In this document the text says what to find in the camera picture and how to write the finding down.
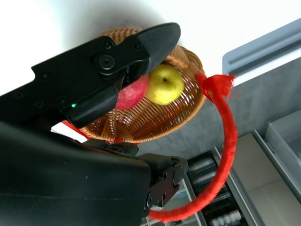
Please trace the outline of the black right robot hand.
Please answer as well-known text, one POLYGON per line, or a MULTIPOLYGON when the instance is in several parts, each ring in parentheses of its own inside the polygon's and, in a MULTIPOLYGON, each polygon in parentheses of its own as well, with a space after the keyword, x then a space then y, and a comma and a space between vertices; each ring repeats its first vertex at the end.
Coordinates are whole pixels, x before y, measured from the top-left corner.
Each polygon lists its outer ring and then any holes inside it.
POLYGON ((0 97, 3 226, 138 226, 164 206, 188 171, 185 159, 134 144, 85 143, 51 132, 80 129, 111 111, 119 91, 158 66, 181 35, 157 25, 116 44, 101 36, 32 67, 35 78, 0 97))

